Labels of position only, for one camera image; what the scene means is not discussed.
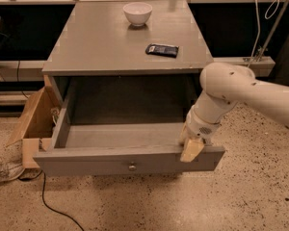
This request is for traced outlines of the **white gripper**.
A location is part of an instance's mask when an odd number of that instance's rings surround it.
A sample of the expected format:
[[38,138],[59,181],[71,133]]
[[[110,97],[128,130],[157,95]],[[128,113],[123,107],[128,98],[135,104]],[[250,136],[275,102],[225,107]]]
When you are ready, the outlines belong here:
[[213,97],[204,90],[186,115],[178,142],[184,145],[180,161],[190,163],[204,148],[203,141],[212,139],[223,116],[236,106],[235,101]]

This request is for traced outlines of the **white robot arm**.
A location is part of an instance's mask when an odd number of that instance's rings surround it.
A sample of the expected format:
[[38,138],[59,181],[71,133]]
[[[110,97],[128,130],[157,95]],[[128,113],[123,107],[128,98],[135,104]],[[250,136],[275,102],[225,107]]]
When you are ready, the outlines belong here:
[[220,127],[223,116],[241,102],[289,129],[289,87],[260,81],[245,66],[211,63],[199,76],[202,92],[186,115],[180,160],[190,163]]

